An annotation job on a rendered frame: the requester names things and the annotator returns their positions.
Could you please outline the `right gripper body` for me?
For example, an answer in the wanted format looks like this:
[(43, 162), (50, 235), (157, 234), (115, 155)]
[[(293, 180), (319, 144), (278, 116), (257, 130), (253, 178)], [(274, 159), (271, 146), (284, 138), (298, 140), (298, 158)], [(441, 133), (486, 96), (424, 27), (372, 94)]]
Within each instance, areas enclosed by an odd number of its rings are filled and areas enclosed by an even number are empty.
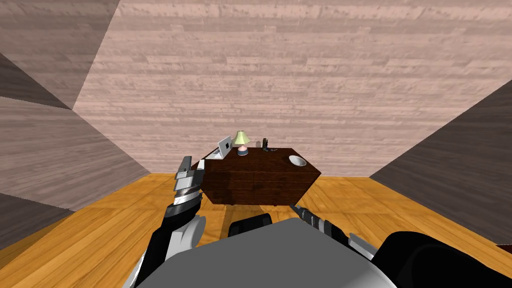
[(299, 216), (300, 219), (302, 219), (308, 225), (311, 225), (312, 227), (321, 232), (323, 231), (323, 220), (314, 213), (312, 213), (310, 210), (308, 210), (305, 207), (301, 207), (298, 204), (291, 204), (290, 208)]

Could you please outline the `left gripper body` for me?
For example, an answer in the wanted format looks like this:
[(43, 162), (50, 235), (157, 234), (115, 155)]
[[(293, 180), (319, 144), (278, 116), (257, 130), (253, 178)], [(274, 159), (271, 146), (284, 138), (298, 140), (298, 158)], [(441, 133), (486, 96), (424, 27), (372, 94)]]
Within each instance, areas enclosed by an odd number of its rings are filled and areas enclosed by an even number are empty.
[(194, 171), (195, 170), (191, 170), (191, 171), (193, 171), (193, 176), (187, 177), (187, 178), (177, 178), (177, 174), (175, 174), (175, 186), (174, 186), (175, 192), (179, 192), (182, 190), (200, 186), (200, 185), (194, 185)]

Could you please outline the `white laptop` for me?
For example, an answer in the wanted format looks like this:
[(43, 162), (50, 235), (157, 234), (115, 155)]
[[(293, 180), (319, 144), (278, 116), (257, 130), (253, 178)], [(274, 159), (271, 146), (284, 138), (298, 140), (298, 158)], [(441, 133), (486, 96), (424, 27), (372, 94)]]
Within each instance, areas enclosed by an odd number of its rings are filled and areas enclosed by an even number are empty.
[(227, 136), (225, 139), (222, 139), (217, 143), (217, 148), (211, 152), (205, 159), (206, 160), (216, 160), (216, 159), (224, 159), (228, 153), (232, 149), (232, 138), (231, 136)]

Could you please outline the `yellow shade table lamp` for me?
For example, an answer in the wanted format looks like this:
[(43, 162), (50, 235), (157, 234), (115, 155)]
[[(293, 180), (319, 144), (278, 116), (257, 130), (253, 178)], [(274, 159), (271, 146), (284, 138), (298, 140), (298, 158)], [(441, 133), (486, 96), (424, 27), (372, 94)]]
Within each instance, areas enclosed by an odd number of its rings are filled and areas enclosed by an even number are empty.
[(244, 130), (238, 130), (232, 144), (237, 146), (237, 155), (246, 156), (248, 154), (248, 147), (245, 145), (250, 142)]

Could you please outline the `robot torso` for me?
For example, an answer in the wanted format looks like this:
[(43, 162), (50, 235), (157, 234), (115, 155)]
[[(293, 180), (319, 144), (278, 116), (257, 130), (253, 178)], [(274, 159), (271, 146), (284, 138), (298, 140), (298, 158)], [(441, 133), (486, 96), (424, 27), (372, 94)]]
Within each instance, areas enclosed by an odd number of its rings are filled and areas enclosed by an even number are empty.
[(368, 259), (293, 217), (167, 259), (137, 288), (397, 288)]

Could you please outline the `dark brown wooden dresser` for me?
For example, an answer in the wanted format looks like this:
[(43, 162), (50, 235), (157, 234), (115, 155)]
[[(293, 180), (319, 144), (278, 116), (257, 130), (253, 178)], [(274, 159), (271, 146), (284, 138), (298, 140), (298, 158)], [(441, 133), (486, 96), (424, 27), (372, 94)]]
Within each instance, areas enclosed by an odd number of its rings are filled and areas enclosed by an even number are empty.
[(215, 205), (289, 206), (296, 204), (320, 176), (312, 164), (294, 165), (292, 148), (263, 151), (233, 148), (223, 159), (206, 159), (201, 189)]

